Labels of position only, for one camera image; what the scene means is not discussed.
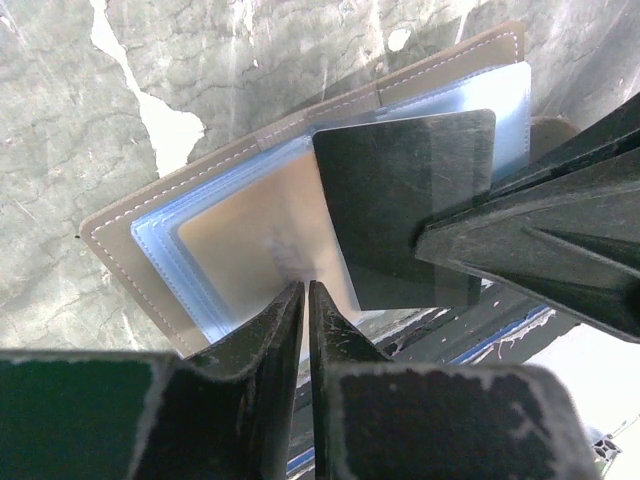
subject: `white stitching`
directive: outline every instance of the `white stitching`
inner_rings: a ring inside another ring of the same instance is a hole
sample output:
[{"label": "white stitching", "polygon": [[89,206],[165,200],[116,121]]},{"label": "white stitching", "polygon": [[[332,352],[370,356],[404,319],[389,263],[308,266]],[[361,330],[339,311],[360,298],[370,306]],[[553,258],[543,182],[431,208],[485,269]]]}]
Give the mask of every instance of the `white stitching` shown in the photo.
[{"label": "white stitching", "polygon": [[496,37],[490,38],[489,40],[486,40],[486,41],[484,41],[482,43],[479,43],[478,45],[475,45],[475,46],[473,46],[473,47],[471,47],[471,48],[469,48],[467,50],[464,50],[464,51],[458,53],[457,55],[454,55],[453,57],[448,58],[447,60],[443,60],[440,63],[436,63],[435,65],[432,65],[431,67],[429,67],[429,68],[427,68],[425,70],[422,70],[422,71],[420,71],[418,73],[414,73],[410,77],[403,78],[402,80],[397,81],[393,85],[389,85],[387,87],[384,87],[380,91],[384,92],[385,90],[388,90],[388,89],[393,88],[393,87],[397,87],[398,85],[400,85],[402,83],[409,82],[409,81],[413,80],[414,78],[433,70],[434,68],[441,67],[442,65],[445,65],[446,63],[452,62],[453,60],[455,60],[456,58],[461,57],[462,55],[466,55],[469,52],[473,52],[474,50],[476,50],[476,49],[478,49],[480,47],[483,47],[484,45],[486,45],[488,43],[495,42],[496,40],[499,40],[502,37],[506,37],[507,35],[511,35],[513,37],[513,43],[515,45],[515,62],[517,62],[518,61],[518,37],[516,36],[516,34],[514,32],[505,32],[505,33],[501,33],[500,35],[497,35]]},{"label": "white stitching", "polygon": [[156,308],[156,306],[151,303],[151,301],[147,298],[147,296],[142,293],[142,290],[140,288],[138,288],[138,285],[136,285],[136,282],[133,281],[133,278],[131,278],[127,272],[124,271],[124,269],[120,266],[120,264],[116,261],[115,258],[113,258],[111,256],[111,254],[107,251],[106,248],[104,248],[102,246],[102,244],[100,243],[100,241],[93,235],[93,233],[95,232],[95,230],[93,230],[93,232],[91,232],[91,238],[93,239],[94,242],[96,242],[96,244],[104,251],[105,254],[107,254],[107,256],[109,257],[109,259],[111,259],[111,261],[115,264],[116,267],[118,267],[118,269],[122,272],[122,274],[127,278],[127,280],[129,280],[131,282],[131,285],[133,285],[133,287],[138,291],[138,293],[140,295],[142,295],[142,298],[144,298],[144,300],[149,304],[149,306],[151,308],[153,308],[153,311],[156,312],[158,314],[158,316],[162,319],[162,321],[165,323],[165,325],[167,327],[169,327],[169,329],[173,332],[173,334],[176,336],[176,338],[178,340],[180,340],[180,342],[182,342],[182,344],[186,347],[186,349],[190,352],[190,353],[195,353],[193,351],[193,348],[191,348],[191,346],[185,341],[184,338],[182,338],[182,336],[176,331],[175,328],[173,328],[171,326],[171,324],[167,321],[166,318],[164,318],[164,315],[162,315],[162,313],[160,313],[160,311]]},{"label": "white stitching", "polygon": [[[494,42],[494,41],[496,41],[496,40],[499,40],[500,38],[505,37],[505,36],[507,36],[507,35],[511,35],[511,36],[513,37],[513,43],[514,43],[514,46],[515,46],[515,58],[514,58],[514,62],[517,62],[517,61],[518,61],[518,53],[519,53],[519,51],[518,51],[518,48],[519,48],[519,47],[518,47],[518,37],[517,37],[517,35],[515,34],[515,32],[505,32],[505,33],[501,33],[500,35],[497,35],[497,36],[495,36],[495,37],[493,37],[493,38],[490,38],[490,39],[488,39],[488,40],[486,40],[486,41],[484,41],[484,42],[482,42],[482,43],[480,43],[480,44],[478,44],[478,45],[475,45],[475,46],[473,46],[473,47],[471,47],[471,48],[468,48],[467,50],[464,50],[464,51],[462,51],[462,52],[458,53],[457,55],[455,55],[455,56],[453,56],[453,57],[451,57],[451,58],[449,58],[449,59],[447,59],[447,60],[443,60],[442,62],[437,63],[436,65],[433,65],[433,66],[431,66],[431,67],[429,67],[429,68],[427,68],[427,69],[425,69],[425,70],[422,70],[422,71],[420,71],[420,72],[418,72],[418,73],[415,73],[415,74],[411,75],[411,76],[410,76],[410,77],[408,77],[408,78],[402,79],[402,80],[400,80],[400,81],[398,81],[398,82],[394,83],[393,85],[389,85],[389,86],[387,86],[387,87],[383,88],[383,89],[382,89],[382,90],[380,90],[380,91],[382,92],[382,91],[388,90],[388,89],[390,89],[390,88],[396,87],[396,86],[400,85],[401,83],[408,82],[408,81],[410,81],[410,80],[414,79],[415,77],[417,77],[417,76],[419,76],[419,75],[423,75],[423,74],[425,74],[425,73],[429,72],[430,70],[433,70],[433,69],[434,69],[434,68],[436,68],[436,67],[439,67],[439,66],[442,66],[442,65],[444,65],[444,64],[446,64],[446,63],[448,63],[448,62],[451,62],[451,61],[453,61],[453,60],[455,60],[455,59],[457,59],[457,58],[461,57],[462,55],[466,55],[467,53],[470,53],[470,52],[472,52],[472,51],[474,51],[474,50],[476,50],[476,49],[478,49],[478,48],[480,48],[480,47],[482,47],[482,46],[484,46],[484,45],[487,45],[487,44],[489,44],[489,43],[491,43],[491,42]],[[299,123],[303,122],[304,120],[310,120],[310,119],[312,119],[312,118],[316,118],[316,117],[318,117],[318,116],[320,116],[320,115],[323,115],[323,114],[325,114],[325,113],[331,112],[331,111],[333,111],[333,110],[337,110],[337,109],[340,109],[340,108],[343,108],[343,107],[349,106],[349,105],[351,105],[351,104],[353,104],[353,103],[355,103],[355,102],[358,102],[358,101],[360,101],[360,100],[362,100],[362,99],[364,99],[364,98],[366,98],[366,97],[368,97],[368,96],[371,96],[371,95],[374,95],[374,94],[377,94],[377,93],[379,93],[379,92],[377,92],[377,91],[369,92],[369,93],[367,93],[367,94],[365,94],[365,95],[362,95],[362,96],[360,96],[360,97],[358,97],[358,98],[356,98],[356,99],[354,99],[354,100],[350,100],[350,101],[348,101],[348,102],[344,102],[344,103],[341,103],[341,104],[338,104],[338,105],[334,105],[334,106],[333,106],[333,107],[331,107],[331,108],[327,108],[326,110],[323,110],[322,112],[318,112],[318,113],[316,113],[316,114],[313,114],[313,115],[311,115],[311,116],[309,116],[309,117],[307,117],[307,118],[304,118],[304,117],[303,117],[303,118],[301,118],[300,120],[297,120],[296,122],[293,122],[293,123],[291,123],[291,124],[289,124],[289,125],[287,125],[287,126],[283,127],[282,129],[280,129],[280,130],[278,130],[278,131],[276,131],[276,132],[274,132],[274,133],[270,134],[269,136],[265,137],[263,140],[267,140],[267,139],[269,139],[269,138],[271,138],[271,137],[273,137],[273,136],[277,135],[278,133],[281,133],[281,132],[283,132],[283,131],[285,131],[285,130],[288,130],[289,128],[291,128],[291,127],[293,127],[293,126],[295,126],[295,125],[297,125],[297,124],[299,124]],[[185,185],[185,184],[187,184],[187,183],[191,182],[192,180],[195,180],[196,178],[198,178],[198,177],[200,177],[200,176],[202,176],[202,175],[205,175],[206,173],[210,172],[210,171],[211,171],[211,170],[213,170],[214,168],[217,168],[217,167],[219,167],[220,165],[223,165],[223,164],[225,164],[226,162],[228,162],[228,161],[230,161],[230,160],[232,160],[232,159],[234,159],[234,158],[237,158],[237,157],[239,157],[240,155],[245,154],[246,152],[248,152],[249,150],[251,150],[252,148],[257,147],[257,146],[258,146],[258,143],[256,142],[256,143],[254,143],[253,145],[251,145],[251,146],[249,146],[249,147],[247,147],[247,148],[243,149],[241,152],[238,152],[238,153],[236,153],[235,155],[232,155],[231,157],[225,158],[224,160],[222,160],[221,162],[216,163],[215,165],[211,165],[210,167],[206,168],[205,170],[202,170],[201,172],[199,172],[199,173],[195,174],[195,175],[194,175],[194,176],[192,176],[191,178],[188,178],[187,180],[184,180],[184,181],[180,182],[180,183],[179,183],[179,184],[177,184],[177,185],[173,185],[172,187],[170,187],[170,188],[168,188],[168,189],[166,189],[166,190],[163,190],[162,192],[158,193],[157,195],[154,195],[153,197],[148,198],[148,199],[147,199],[147,200],[145,200],[144,202],[142,202],[142,203],[140,203],[140,204],[136,205],[136,206],[135,206],[135,207],[133,207],[132,209],[127,210],[126,212],[123,212],[123,213],[121,213],[120,215],[117,215],[117,216],[115,216],[114,218],[112,218],[112,219],[110,219],[110,220],[107,220],[107,221],[106,221],[105,223],[103,223],[102,225],[98,225],[96,228],[94,228],[94,229],[91,231],[91,234],[90,234],[90,235],[91,235],[91,238],[92,238],[92,239],[93,239],[93,241],[96,243],[96,245],[98,245],[98,246],[102,249],[102,251],[103,251],[103,252],[104,252],[104,253],[109,257],[109,259],[110,259],[110,260],[113,262],[113,264],[114,264],[114,265],[115,265],[115,266],[120,270],[120,272],[122,272],[122,274],[127,278],[127,280],[129,280],[129,282],[131,282],[131,285],[133,286],[133,288],[135,288],[135,289],[138,291],[138,293],[139,293],[139,294],[142,296],[142,298],[143,298],[143,299],[144,299],[144,300],[149,304],[149,306],[153,309],[153,311],[154,311],[154,312],[156,312],[156,313],[158,314],[158,316],[162,319],[162,321],[163,321],[163,322],[164,322],[164,323],[165,323],[165,324],[166,324],[166,325],[171,329],[171,331],[175,334],[176,338],[178,338],[178,339],[179,339],[179,340],[184,344],[184,346],[185,346],[185,347],[186,347],[190,352],[192,352],[192,353],[193,353],[193,348],[192,348],[192,347],[191,347],[191,346],[190,346],[190,345],[189,345],[189,344],[184,340],[184,338],[182,338],[182,337],[178,334],[178,332],[177,332],[177,331],[176,331],[176,330],[171,326],[171,324],[169,324],[169,322],[167,321],[167,319],[165,319],[165,318],[164,318],[164,316],[163,316],[163,315],[158,311],[158,309],[156,308],[156,306],[155,306],[153,303],[151,303],[151,301],[149,301],[149,299],[147,298],[147,296],[146,296],[144,293],[142,293],[142,290],[138,287],[138,285],[136,285],[136,283],[133,281],[133,279],[132,279],[128,274],[127,274],[127,272],[125,272],[125,271],[124,271],[124,269],[120,266],[120,264],[119,264],[118,262],[116,262],[116,260],[111,256],[111,254],[107,251],[107,249],[106,249],[105,247],[103,247],[103,246],[102,246],[102,244],[98,241],[98,239],[97,239],[97,238],[96,238],[96,236],[95,236],[95,233],[96,233],[97,231],[99,231],[100,229],[102,229],[102,228],[106,227],[107,225],[109,225],[109,224],[111,224],[111,223],[113,223],[113,222],[116,222],[116,221],[120,220],[121,218],[126,217],[127,215],[131,214],[132,212],[135,212],[138,208],[143,207],[144,205],[146,205],[146,204],[148,204],[148,203],[150,203],[150,202],[153,202],[153,201],[154,201],[154,200],[156,200],[157,198],[160,198],[160,197],[162,197],[162,196],[166,195],[167,193],[169,193],[169,192],[171,192],[171,191],[175,190],[176,188],[180,188],[180,187],[182,187],[183,185]]]},{"label": "white stitching", "polygon": [[268,140],[271,137],[275,137],[277,134],[279,134],[281,132],[284,132],[285,130],[288,130],[291,127],[295,127],[296,125],[298,125],[299,123],[304,122],[305,120],[311,120],[312,118],[319,117],[320,115],[324,115],[325,113],[331,112],[332,110],[337,110],[338,108],[347,107],[347,106],[351,105],[352,103],[359,102],[360,100],[363,100],[363,99],[365,99],[367,97],[370,97],[371,95],[375,95],[376,93],[378,93],[378,92],[375,92],[375,91],[374,92],[369,92],[369,93],[366,93],[366,94],[364,94],[364,95],[362,95],[362,96],[360,96],[358,98],[354,98],[353,100],[349,100],[348,102],[344,102],[344,103],[340,103],[338,105],[334,105],[333,107],[327,108],[326,110],[323,110],[322,112],[314,113],[313,115],[310,115],[309,117],[303,117],[300,120],[296,120],[295,122],[290,123],[289,125],[286,125],[286,126],[282,127],[280,130],[276,130],[275,132],[267,135],[266,137],[264,137],[262,139],[262,141]]}]

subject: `card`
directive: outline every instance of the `card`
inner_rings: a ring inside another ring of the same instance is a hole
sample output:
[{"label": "card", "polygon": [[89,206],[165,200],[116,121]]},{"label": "card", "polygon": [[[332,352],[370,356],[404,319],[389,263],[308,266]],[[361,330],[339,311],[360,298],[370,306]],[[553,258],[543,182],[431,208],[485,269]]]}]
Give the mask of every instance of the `card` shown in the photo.
[{"label": "card", "polygon": [[312,152],[188,220],[178,236],[229,310],[231,327],[295,280],[323,282],[343,315],[360,316]]},{"label": "card", "polygon": [[363,310],[477,301],[480,280],[414,258],[427,222],[491,186],[495,114],[433,115],[313,137],[331,220]]}]

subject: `beige leather cover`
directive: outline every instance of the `beige leather cover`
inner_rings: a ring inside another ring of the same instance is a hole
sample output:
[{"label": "beige leather cover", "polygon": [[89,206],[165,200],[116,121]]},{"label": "beige leather cover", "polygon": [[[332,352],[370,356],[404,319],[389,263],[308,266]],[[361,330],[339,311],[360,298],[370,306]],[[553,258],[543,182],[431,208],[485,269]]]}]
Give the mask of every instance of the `beige leather cover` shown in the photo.
[{"label": "beige leather cover", "polygon": [[87,218],[81,236],[183,356],[209,345],[131,236],[131,223],[315,123],[349,118],[524,60],[524,26],[507,22],[345,95],[301,110],[164,177]]}]

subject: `blue strip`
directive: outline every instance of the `blue strip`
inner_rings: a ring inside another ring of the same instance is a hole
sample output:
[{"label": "blue strip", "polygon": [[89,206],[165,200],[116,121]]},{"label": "blue strip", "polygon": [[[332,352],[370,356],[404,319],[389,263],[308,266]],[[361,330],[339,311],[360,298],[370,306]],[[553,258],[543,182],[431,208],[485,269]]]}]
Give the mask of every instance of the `blue strip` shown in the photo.
[{"label": "blue strip", "polygon": [[306,452],[301,453],[295,458],[292,458],[287,463],[287,475],[292,473],[294,470],[297,470],[300,467],[305,466],[307,463],[310,463],[315,458],[315,449],[311,447]]},{"label": "blue strip", "polygon": [[473,347],[471,350],[466,351],[465,353],[463,353],[462,355],[454,358],[450,363],[452,365],[460,365],[462,363],[465,363],[466,361],[468,361],[470,358],[473,358],[475,355],[477,355],[478,353],[480,353],[482,350],[484,350],[485,348],[487,348],[489,345],[491,345],[492,343],[495,343],[496,341],[500,340],[502,337],[504,337],[505,335],[508,335],[509,333],[513,332],[514,330],[516,330],[517,328],[521,327],[522,325],[524,325],[525,323],[527,323],[528,321],[530,321],[533,317],[535,317],[536,315],[538,315],[540,312],[542,312],[545,308],[547,308],[546,305],[540,305],[539,307],[534,308],[533,310],[531,310],[526,317],[521,318],[519,320],[516,320],[513,323],[510,323],[509,325],[507,325],[506,327],[504,327],[502,330],[499,330],[498,332],[494,333],[493,335],[491,335],[489,338],[487,338],[484,342],[479,343],[478,345],[476,345],[475,347]]}]

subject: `card holder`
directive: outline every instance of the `card holder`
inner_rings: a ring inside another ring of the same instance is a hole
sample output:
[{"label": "card holder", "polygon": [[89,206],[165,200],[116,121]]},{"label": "card holder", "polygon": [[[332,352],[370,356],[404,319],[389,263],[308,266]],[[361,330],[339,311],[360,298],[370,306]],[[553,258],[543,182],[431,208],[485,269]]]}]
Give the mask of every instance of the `card holder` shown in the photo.
[{"label": "card holder", "polygon": [[524,26],[506,22],[362,89],[326,100],[225,146],[87,218],[83,240],[106,265],[181,355],[211,341],[191,319],[131,235],[147,213],[207,183],[261,151],[291,140],[311,123],[354,117],[409,99],[475,71],[524,59]]},{"label": "card holder", "polygon": [[[507,96],[513,101],[508,110],[500,95],[505,85],[513,92]],[[530,68],[519,63],[334,124],[383,123],[481,104],[494,112],[495,143],[504,149],[494,155],[495,177],[496,171],[528,163],[529,91]],[[473,95],[482,95],[482,101]],[[210,342],[243,324],[295,280],[322,281],[347,318],[358,322],[360,308],[324,202],[311,143],[318,129],[331,127],[311,127],[132,223],[135,241]]]}]

